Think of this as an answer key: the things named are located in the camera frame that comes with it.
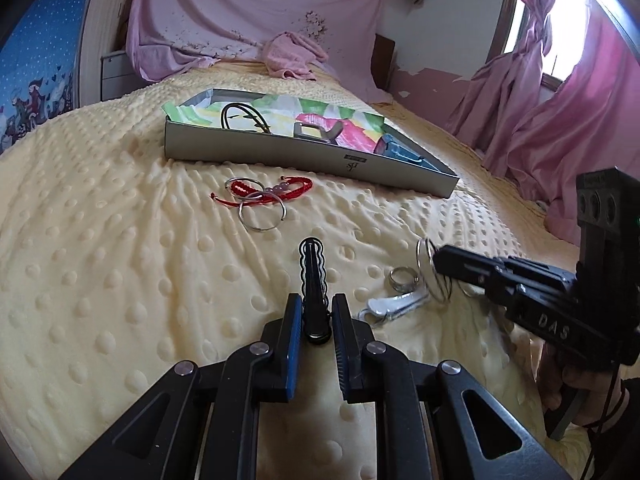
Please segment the person's right hand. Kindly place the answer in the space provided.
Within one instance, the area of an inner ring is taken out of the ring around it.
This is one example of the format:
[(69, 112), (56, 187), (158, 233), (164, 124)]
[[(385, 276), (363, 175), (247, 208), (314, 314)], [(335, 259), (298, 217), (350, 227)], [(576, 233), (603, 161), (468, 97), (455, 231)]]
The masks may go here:
[(561, 366), (550, 344), (544, 344), (536, 373), (536, 384), (545, 410), (556, 410), (562, 402), (563, 386), (588, 392), (572, 423), (586, 428), (603, 419), (602, 430), (611, 429), (620, 420), (629, 402), (629, 394), (620, 376)]

